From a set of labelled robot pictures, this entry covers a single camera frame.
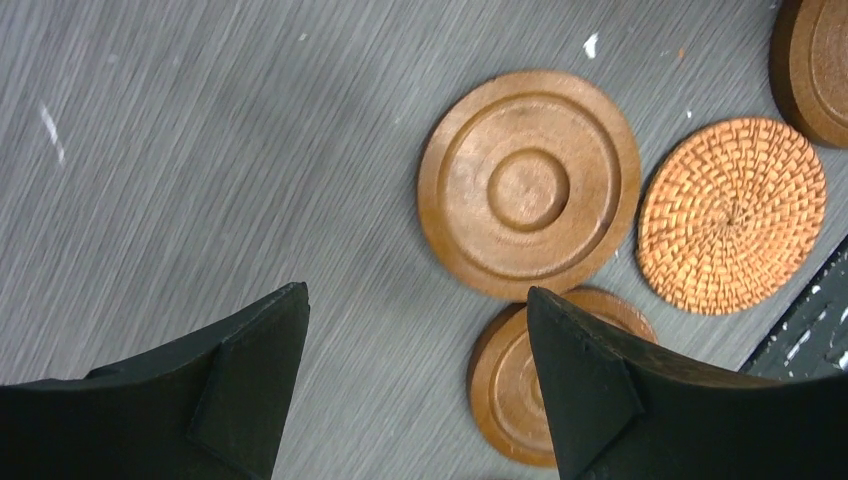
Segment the brown wooden coaster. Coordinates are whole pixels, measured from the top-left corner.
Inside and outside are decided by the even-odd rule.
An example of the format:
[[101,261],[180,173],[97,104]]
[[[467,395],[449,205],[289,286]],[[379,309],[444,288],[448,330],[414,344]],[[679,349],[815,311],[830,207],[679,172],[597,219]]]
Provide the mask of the brown wooden coaster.
[[769,80],[783,118],[814,143],[847,148],[847,2],[783,1]]
[[481,332],[467,392],[474,421],[495,450],[525,465],[556,466],[523,303],[506,307]]
[[416,205],[433,254],[459,282],[524,301],[590,278],[630,232],[641,187],[631,126],[598,86],[524,70],[448,109],[421,156]]

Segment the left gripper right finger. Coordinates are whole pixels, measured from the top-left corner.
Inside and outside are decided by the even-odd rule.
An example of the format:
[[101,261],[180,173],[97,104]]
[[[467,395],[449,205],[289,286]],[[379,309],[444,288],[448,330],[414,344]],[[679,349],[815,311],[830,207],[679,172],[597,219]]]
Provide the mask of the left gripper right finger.
[[847,377],[779,382],[641,339],[533,287],[527,325],[563,479],[843,479]]

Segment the woven rattan coaster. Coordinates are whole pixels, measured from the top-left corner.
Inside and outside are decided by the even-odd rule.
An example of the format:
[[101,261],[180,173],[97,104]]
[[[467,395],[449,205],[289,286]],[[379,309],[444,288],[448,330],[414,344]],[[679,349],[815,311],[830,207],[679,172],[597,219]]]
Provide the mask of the woven rattan coaster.
[[726,315],[775,294],[804,264],[827,205],[809,140],[742,117],[684,139],[656,170],[638,222],[637,259],[653,291],[684,311]]

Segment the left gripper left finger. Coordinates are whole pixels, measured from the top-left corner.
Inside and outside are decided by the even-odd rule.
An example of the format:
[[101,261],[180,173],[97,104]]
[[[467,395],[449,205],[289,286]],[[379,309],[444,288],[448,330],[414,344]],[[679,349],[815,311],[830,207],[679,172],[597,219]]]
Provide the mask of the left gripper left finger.
[[268,479],[309,324],[290,283],[73,380],[1,389],[5,479]]

